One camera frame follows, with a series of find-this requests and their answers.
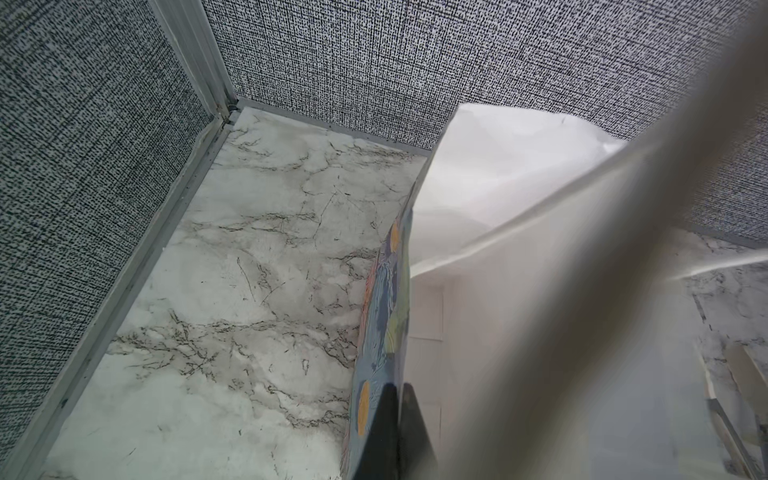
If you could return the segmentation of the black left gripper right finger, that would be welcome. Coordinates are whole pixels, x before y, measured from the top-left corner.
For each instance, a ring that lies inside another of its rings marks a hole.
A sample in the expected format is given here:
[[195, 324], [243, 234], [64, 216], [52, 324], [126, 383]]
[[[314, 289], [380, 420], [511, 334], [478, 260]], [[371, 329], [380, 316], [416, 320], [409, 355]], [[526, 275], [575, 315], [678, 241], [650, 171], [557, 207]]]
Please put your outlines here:
[[399, 415], [399, 478], [433, 479], [437, 460], [415, 390], [410, 383], [403, 384]]

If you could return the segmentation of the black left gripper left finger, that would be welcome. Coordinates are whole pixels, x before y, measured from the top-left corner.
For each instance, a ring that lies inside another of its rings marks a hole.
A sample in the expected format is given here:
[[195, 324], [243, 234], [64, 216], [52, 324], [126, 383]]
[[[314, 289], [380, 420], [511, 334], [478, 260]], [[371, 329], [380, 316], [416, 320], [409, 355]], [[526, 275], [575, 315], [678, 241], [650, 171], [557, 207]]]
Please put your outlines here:
[[383, 387], [354, 480], [398, 478], [398, 394], [394, 384]]

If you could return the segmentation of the floral paper gift bag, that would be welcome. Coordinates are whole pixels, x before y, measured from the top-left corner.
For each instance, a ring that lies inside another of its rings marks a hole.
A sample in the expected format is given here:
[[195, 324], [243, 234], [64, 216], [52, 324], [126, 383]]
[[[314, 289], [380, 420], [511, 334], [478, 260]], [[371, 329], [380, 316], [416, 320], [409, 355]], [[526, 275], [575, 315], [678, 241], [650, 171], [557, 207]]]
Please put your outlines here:
[[538, 110], [457, 108], [366, 287], [342, 471], [383, 387], [416, 393], [433, 479], [724, 479], [696, 266], [642, 237], [646, 147]]

